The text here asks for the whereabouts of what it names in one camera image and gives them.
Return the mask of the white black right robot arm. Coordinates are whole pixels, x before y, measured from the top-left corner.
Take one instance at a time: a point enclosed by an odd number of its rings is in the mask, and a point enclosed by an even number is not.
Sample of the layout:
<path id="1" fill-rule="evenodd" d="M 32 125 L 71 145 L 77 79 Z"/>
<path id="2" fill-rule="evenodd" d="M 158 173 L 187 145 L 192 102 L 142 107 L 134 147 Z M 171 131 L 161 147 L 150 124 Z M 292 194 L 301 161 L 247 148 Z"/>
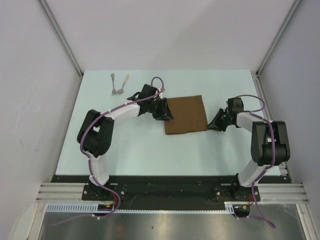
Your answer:
<path id="1" fill-rule="evenodd" d="M 262 107 L 256 110 L 245 110 L 243 97 L 258 99 Z M 257 115 L 265 109 L 265 102 L 250 94 L 242 94 L 229 98 L 225 109 L 220 108 L 207 125 L 208 130 L 225 132 L 227 127 L 235 126 L 251 133 L 250 155 L 251 160 L 246 167 L 231 182 L 227 190 L 231 196 L 242 201 L 249 191 L 254 196 L 255 184 L 273 167 L 287 162 L 291 156 L 290 143 L 284 121 L 271 121 Z"/>

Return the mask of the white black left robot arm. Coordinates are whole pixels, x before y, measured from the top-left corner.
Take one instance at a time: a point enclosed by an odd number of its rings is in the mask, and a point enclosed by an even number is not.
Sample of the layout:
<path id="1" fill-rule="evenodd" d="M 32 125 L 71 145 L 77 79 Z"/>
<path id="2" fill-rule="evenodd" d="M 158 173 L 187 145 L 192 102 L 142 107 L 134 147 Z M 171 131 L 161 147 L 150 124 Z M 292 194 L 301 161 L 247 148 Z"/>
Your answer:
<path id="1" fill-rule="evenodd" d="M 174 117 L 167 98 L 162 96 L 164 88 L 145 84 L 141 91 L 106 112 L 91 109 L 87 112 L 77 135 L 80 152 L 87 157 L 89 180 L 95 185 L 93 194 L 100 200 L 110 196 L 111 188 L 106 184 L 109 174 L 103 166 L 101 157 L 111 147 L 114 127 L 146 113 L 157 121 L 170 121 Z"/>

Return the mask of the brown cloth napkin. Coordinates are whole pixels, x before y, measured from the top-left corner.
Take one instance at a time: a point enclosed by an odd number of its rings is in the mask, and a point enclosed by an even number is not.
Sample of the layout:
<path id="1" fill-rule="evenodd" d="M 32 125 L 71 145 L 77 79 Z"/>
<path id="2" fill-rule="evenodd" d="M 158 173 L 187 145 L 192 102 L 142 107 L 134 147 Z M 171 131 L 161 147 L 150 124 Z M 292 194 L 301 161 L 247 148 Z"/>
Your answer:
<path id="1" fill-rule="evenodd" d="M 168 98 L 174 119 L 164 122 L 166 135 L 181 135 L 207 130 L 208 120 L 201 95 Z"/>

